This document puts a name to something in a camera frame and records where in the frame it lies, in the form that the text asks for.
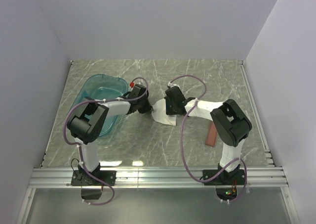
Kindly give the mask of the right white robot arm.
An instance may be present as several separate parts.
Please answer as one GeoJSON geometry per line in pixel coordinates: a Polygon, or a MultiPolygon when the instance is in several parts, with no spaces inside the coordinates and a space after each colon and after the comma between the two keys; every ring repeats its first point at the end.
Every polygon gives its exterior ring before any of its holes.
{"type": "Polygon", "coordinates": [[[223,142],[222,157],[218,164],[222,178],[232,178],[240,168],[240,157],[245,139],[252,130],[252,123],[233,100],[210,102],[198,98],[185,98],[181,89],[168,86],[165,91],[166,115],[183,115],[213,122],[223,142]]]}

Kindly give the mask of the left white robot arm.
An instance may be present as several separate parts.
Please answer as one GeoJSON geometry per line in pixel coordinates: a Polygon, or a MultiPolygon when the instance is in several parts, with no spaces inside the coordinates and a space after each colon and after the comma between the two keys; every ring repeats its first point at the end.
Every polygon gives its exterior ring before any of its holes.
{"type": "Polygon", "coordinates": [[[78,148],[79,171],[97,178],[100,162],[96,148],[91,143],[99,137],[106,118],[129,115],[136,111],[140,114],[149,113],[152,106],[148,97],[147,86],[134,84],[131,91],[120,97],[102,100],[86,97],[69,111],[64,130],[69,130],[75,141],[69,141],[66,134],[63,136],[67,144],[76,145],[78,148]]]}

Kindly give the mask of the white paper napkin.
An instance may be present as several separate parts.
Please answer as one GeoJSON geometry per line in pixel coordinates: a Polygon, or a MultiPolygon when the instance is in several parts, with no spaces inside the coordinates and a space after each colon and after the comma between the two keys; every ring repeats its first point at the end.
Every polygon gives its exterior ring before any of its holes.
{"type": "Polygon", "coordinates": [[[158,100],[153,105],[152,117],[154,121],[163,125],[176,126],[177,115],[166,114],[166,103],[164,98],[158,100]]]}

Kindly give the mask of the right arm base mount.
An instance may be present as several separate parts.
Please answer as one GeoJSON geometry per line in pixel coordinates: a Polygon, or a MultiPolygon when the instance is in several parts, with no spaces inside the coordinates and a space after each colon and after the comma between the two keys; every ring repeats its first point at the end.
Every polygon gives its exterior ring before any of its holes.
{"type": "MultiPolygon", "coordinates": [[[[215,176],[219,170],[202,170],[202,180],[207,180],[212,176],[215,176]]],[[[219,176],[215,179],[204,183],[204,185],[212,185],[212,186],[219,186],[219,185],[244,185],[245,183],[246,174],[245,171],[242,169],[237,169],[236,171],[232,171],[228,173],[227,171],[223,171],[219,176]]]]}

